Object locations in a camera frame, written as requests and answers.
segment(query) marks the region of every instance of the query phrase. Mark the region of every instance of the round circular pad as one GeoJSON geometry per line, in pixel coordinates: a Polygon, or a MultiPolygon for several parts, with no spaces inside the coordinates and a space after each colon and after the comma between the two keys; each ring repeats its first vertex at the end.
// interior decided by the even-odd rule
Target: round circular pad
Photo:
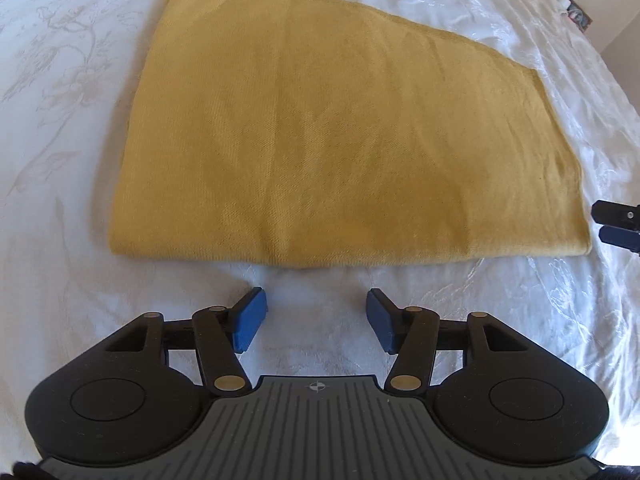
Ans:
{"type": "Polygon", "coordinates": [[[244,388],[244,379],[237,375],[223,375],[222,377],[218,377],[213,385],[223,391],[223,392],[236,392],[242,388],[244,388]]]}
{"type": "Polygon", "coordinates": [[[74,411],[89,420],[119,420],[145,402],[145,391],[133,381],[100,379],[80,386],[71,397],[74,411]]]}
{"type": "Polygon", "coordinates": [[[562,394],[551,384],[537,379],[508,379],[489,392],[496,410],[519,420],[543,420],[562,409],[562,394]]]}
{"type": "Polygon", "coordinates": [[[412,375],[396,375],[389,383],[401,392],[412,392],[422,386],[422,381],[412,375]]]}

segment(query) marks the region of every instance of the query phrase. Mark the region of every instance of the gray ridged plate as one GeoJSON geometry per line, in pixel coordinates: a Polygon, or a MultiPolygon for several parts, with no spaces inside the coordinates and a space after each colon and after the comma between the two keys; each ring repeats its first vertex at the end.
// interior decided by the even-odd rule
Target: gray ridged plate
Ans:
{"type": "Polygon", "coordinates": [[[585,480],[588,458],[517,468],[450,441],[417,399],[388,396],[369,376],[265,377],[257,391],[213,403],[200,426],[161,456],[89,468],[55,459],[60,480],[585,480]]]}

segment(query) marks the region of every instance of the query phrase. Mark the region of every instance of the folded blanket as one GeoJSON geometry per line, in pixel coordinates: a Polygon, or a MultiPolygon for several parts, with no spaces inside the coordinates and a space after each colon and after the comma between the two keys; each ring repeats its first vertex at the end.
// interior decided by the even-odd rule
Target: folded blanket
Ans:
{"type": "Polygon", "coordinates": [[[534,70],[342,0],[170,0],[115,253],[288,267],[584,254],[580,165],[534,70]]]}

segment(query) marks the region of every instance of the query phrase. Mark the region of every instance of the bed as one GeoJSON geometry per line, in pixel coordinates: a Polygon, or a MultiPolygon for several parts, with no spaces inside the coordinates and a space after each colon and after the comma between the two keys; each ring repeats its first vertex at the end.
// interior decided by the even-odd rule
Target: bed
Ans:
{"type": "MultiPolygon", "coordinates": [[[[536,68],[597,199],[640,203],[640,118],[554,0],[354,0],[451,30],[536,68]]],[[[106,245],[127,117],[166,0],[0,0],[0,470],[38,455],[22,418],[31,389],[142,312],[183,319],[251,286],[270,313],[241,357],[261,374],[375,374],[393,362],[366,292],[447,319],[485,310],[594,379],[610,424],[596,452],[640,462],[640,260],[596,239],[577,258],[287,270],[160,262],[106,245]]],[[[172,365],[197,377],[185,352],[172,365]]],[[[461,365],[436,359],[433,381],[461,365]]]]}

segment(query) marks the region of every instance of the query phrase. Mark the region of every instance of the white bedspread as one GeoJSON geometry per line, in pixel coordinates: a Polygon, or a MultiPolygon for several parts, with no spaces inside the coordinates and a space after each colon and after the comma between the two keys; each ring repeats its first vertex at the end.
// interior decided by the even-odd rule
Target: white bedspread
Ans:
{"type": "MultiPolygon", "coordinates": [[[[129,107],[165,1],[0,0],[0,470],[37,459],[22,410],[46,375],[142,312],[187,318],[254,285],[271,308],[241,358],[254,381],[382,380],[393,358],[364,315],[377,286],[399,306],[448,319],[488,311],[577,367],[610,400],[597,458],[640,462],[640,260],[627,251],[596,242],[581,258],[312,270],[110,254],[129,107]]],[[[537,68],[583,163],[586,203],[640,203],[640,119],[553,0],[356,1],[537,68]]],[[[193,360],[174,361],[196,375],[193,360]]],[[[435,379],[457,364],[455,354],[439,358],[435,379]]]]}

